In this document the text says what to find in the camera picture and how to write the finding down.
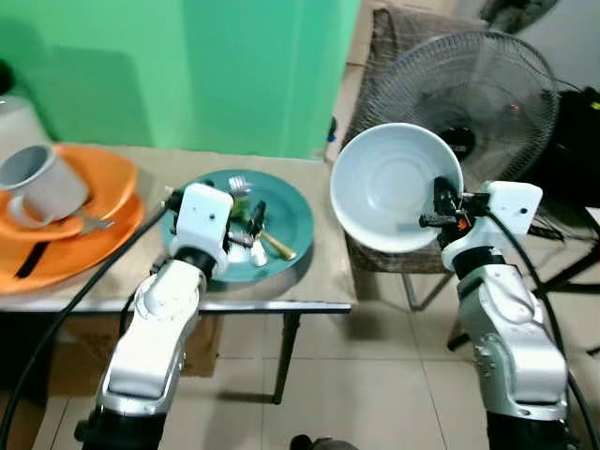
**teal plate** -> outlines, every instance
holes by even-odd
[[[229,251],[229,267],[225,273],[215,277],[215,280],[224,283],[248,283],[272,277],[289,269],[302,259],[312,244],[314,222],[306,199],[289,183],[264,172],[218,171],[203,175],[196,181],[210,180],[215,183],[215,188],[229,191],[229,179],[233,176],[243,176],[249,184],[247,215],[259,201],[265,201],[264,228],[281,243],[292,248],[296,252],[296,257],[291,261],[283,260],[277,251],[262,239],[262,246],[269,261],[263,267],[256,267],[250,261],[249,249],[232,244]],[[171,234],[173,212],[165,215],[160,226],[163,240],[168,246],[173,239]],[[242,231],[242,229],[241,221],[232,221],[232,231]]]

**gray mug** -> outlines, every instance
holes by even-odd
[[[49,146],[19,150],[0,164],[0,190],[12,197],[10,215],[21,225],[40,228],[66,218],[83,206],[89,189]],[[31,217],[25,204],[41,218]]]

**fan grille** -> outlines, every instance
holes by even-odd
[[[488,179],[518,179],[535,162],[556,121],[556,93],[548,64],[526,42],[491,31],[456,33],[401,55],[359,99],[351,132],[389,122],[442,136],[469,130],[472,148],[461,166],[473,189]]]

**mug handle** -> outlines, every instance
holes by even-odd
[[[44,218],[41,222],[29,217],[23,207],[23,201],[23,195],[17,195],[8,202],[8,211],[10,212],[10,215],[21,225],[27,228],[42,228],[53,221],[52,216]]]

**green wall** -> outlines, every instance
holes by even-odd
[[[360,0],[2,0],[0,58],[61,141],[310,158]]]

